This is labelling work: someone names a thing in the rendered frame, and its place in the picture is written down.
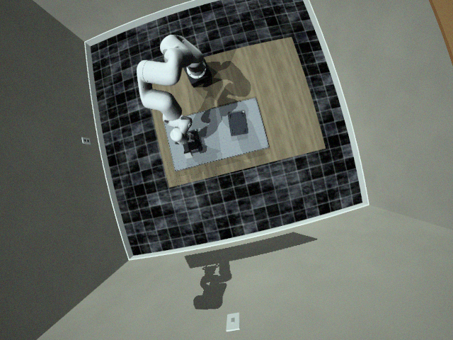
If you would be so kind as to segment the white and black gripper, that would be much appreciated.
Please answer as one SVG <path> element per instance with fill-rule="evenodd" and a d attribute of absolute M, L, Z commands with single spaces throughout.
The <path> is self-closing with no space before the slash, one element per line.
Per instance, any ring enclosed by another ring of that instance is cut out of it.
<path fill-rule="evenodd" d="M 198 136 L 194 136 L 192 133 L 188 133 L 188 134 L 191 135 L 191 137 L 189 138 L 189 141 L 192 141 L 192 140 L 193 140 L 192 142 L 194 142 L 194 141 L 197 142 L 197 139 L 199 138 L 199 135 L 198 135 Z M 194 139 L 194 138 L 196 138 L 196 139 Z M 188 142 L 189 142 L 189 141 L 188 141 Z"/>

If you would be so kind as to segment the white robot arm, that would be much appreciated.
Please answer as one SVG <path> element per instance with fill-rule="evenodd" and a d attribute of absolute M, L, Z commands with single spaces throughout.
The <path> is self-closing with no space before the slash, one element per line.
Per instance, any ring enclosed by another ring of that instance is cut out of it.
<path fill-rule="evenodd" d="M 171 93 L 152 89 L 152 84 L 177 84 L 183 67 L 187 67 L 192 78 L 199 79 L 205 75 L 206 65 L 201 51 L 179 35 L 166 36 L 160 50 L 166 63 L 142 60 L 137 66 L 140 98 L 145 108 L 161 111 L 165 124 L 175 127 L 171 131 L 171 139 L 184 144 L 184 155 L 188 159 L 193 157 L 186 143 L 190 137 L 187 131 L 192 125 L 192 118 L 181 115 L 182 109 Z"/>

